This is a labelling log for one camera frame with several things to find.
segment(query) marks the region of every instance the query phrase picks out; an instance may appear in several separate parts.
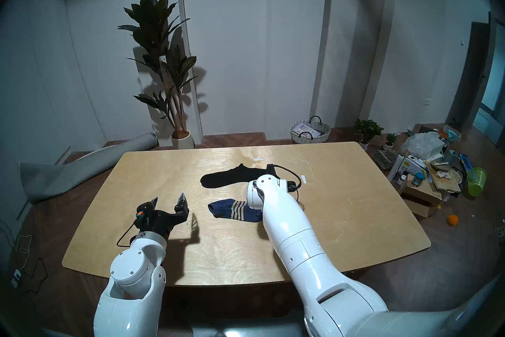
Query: green basket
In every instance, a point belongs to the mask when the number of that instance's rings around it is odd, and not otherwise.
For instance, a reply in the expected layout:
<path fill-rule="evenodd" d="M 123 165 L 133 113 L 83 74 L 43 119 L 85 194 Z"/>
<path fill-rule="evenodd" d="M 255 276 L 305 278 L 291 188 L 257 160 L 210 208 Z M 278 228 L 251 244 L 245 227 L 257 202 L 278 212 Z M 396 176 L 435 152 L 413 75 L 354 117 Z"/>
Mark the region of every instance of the green basket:
<path fill-rule="evenodd" d="M 487 174 L 482 168 L 472 168 L 468 172 L 468 193 L 473 197 L 478 197 L 482 194 L 484 184 L 486 183 Z"/>

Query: cardboard box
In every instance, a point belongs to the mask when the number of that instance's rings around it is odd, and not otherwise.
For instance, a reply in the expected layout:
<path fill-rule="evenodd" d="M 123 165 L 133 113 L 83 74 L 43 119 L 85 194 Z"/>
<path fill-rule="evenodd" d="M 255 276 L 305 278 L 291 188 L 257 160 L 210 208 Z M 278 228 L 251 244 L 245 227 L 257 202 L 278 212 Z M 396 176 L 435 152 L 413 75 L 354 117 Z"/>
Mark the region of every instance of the cardboard box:
<path fill-rule="evenodd" d="M 421 160 L 412 155 L 408 155 L 403 162 L 401 162 L 400 167 L 398 168 L 398 174 L 406 174 L 407 171 L 409 174 L 415 175 L 420 172 L 426 178 L 428 176 L 428 169 L 426 168 L 426 164 Z"/>
<path fill-rule="evenodd" d="M 442 193 L 432 183 L 424 180 L 419 187 L 412 184 L 413 175 L 408 175 L 398 193 L 409 209 L 422 217 L 430 216 L 442 201 Z"/>

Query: basket handle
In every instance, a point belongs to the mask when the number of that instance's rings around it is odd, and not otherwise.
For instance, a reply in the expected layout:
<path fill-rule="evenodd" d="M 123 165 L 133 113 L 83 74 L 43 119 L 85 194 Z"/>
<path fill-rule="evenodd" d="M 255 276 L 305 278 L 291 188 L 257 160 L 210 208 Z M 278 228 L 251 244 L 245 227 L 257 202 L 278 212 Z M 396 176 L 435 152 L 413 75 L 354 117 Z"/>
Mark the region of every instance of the basket handle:
<path fill-rule="evenodd" d="M 314 138 L 312 137 L 312 134 L 310 132 L 302 132 L 298 135 L 298 137 L 301 137 L 302 134 L 307 133 L 310 136 L 310 139 L 313 140 Z"/>
<path fill-rule="evenodd" d="M 313 116 L 311 116 L 311 117 L 310 117 L 310 119 L 309 119 L 309 122 L 312 122 L 313 117 L 318 117 L 318 118 L 319 118 L 319 124 L 320 124 L 320 125 L 322 125 L 322 124 L 323 124 L 323 121 L 321 121 L 321 117 L 320 117 L 320 116 L 318 116 L 318 115 L 313 115 Z"/>

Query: wooden floor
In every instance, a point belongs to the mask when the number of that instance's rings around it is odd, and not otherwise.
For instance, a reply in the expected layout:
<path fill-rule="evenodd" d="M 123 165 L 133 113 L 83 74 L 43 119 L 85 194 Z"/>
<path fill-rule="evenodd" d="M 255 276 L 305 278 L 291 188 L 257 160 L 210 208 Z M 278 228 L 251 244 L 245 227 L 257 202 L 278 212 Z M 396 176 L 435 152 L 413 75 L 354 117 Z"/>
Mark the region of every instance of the wooden floor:
<path fill-rule="evenodd" d="M 358 139 L 352 129 L 334 129 L 329 141 Z M 399 149 L 405 139 L 406 136 L 399 137 L 395 149 Z M 376 137 L 369 146 L 369 155 L 383 141 Z M 291 140 L 267 141 L 264 134 L 252 133 L 205 136 L 199 147 L 290 143 Z M 465 134 L 454 149 L 464 152 L 474 166 L 487 171 L 483 194 L 476 199 L 463 195 L 451 197 L 441 210 L 420 221 L 432 242 L 427 250 L 349 274 L 375 289 L 390 310 L 438 311 L 457 307 L 489 281 L 500 266 L 503 246 L 494 227 L 505 225 L 501 222 L 505 218 L 502 193 L 505 157 L 475 128 Z M 68 161 L 83 154 L 73 154 Z M 49 274 L 40 292 L 25 294 L 25 300 L 31 300 L 41 324 L 48 329 L 75 337 L 92 335 L 94 312 L 107 280 L 65 269 L 61 260 L 79 222 L 110 172 L 35 205 L 24 222 L 22 232 L 33 234 L 32 252 L 25 271 L 30 273 L 36 259 L 42 257 Z M 445 222 L 451 213 L 460 218 L 457 227 L 449 227 Z M 24 262 L 23 257 L 11 260 L 12 270 L 16 262 Z M 35 289 L 43 276 L 39 263 L 34 279 L 26 280 L 25 284 Z M 283 316 L 299 306 L 299 297 L 291 283 L 167 287 L 159 335 L 191 335 L 181 320 L 181 311 L 205 313 L 211 318 L 257 318 Z"/>

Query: power strip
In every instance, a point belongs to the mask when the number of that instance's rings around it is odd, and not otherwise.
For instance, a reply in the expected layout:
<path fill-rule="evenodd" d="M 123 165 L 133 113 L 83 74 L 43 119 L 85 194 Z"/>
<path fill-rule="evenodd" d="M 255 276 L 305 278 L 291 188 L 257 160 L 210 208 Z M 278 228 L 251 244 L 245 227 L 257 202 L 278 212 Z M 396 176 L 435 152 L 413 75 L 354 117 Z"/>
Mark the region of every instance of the power strip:
<path fill-rule="evenodd" d="M 21 280 L 21 272 L 20 272 L 18 269 L 16 269 L 16 270 L 14 271 L 14 274 L 12 275 L 11 285 L 12 285 L 14 288 L 17 288 L 17 287 L 18 287 L 19 280 Z"/>

